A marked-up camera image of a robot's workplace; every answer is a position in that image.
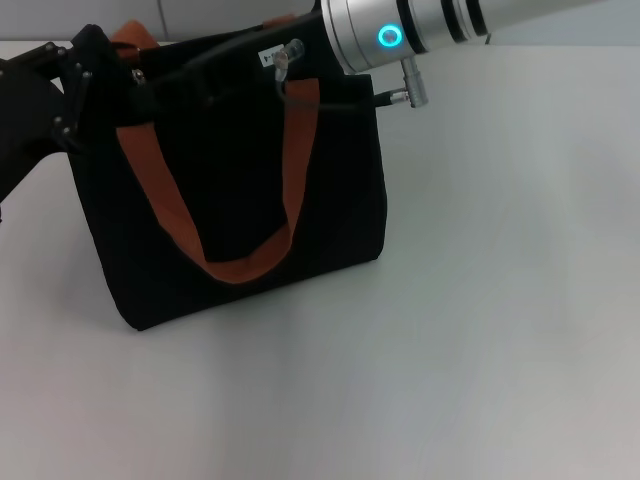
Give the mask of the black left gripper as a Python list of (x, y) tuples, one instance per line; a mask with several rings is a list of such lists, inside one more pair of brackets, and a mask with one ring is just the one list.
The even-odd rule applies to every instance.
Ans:
[[(104, 31), (87, 24), (71, 40), (1, 60), (1, 197), (6, 198), (45, 157), (82, 151), (79, 122), (101, 66), (119, 64)], [(60, 76), (62, 91), (50, 80)]]

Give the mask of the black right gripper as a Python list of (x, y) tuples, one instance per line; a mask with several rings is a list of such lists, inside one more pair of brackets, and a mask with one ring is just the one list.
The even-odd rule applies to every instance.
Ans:
[(151, 120), (204, 111), (216, 102), (216, 74), (225, 86), (234, 81), (242, 86), (272, 82), (275, 67), (263, 64), (263, 54), (294, 39), (304, 44), (304, 55), (289, 67), (287, 79), (316, 79), (323, 96), (344, 96), (345, 74), (333, 54), (322, 15), (308, 13), (225, 43), (209, 68), (209, 52), (184, 56), (177, 51), (147, 51), (146, 73), (140, 67), (133, 70), (133, 113)]

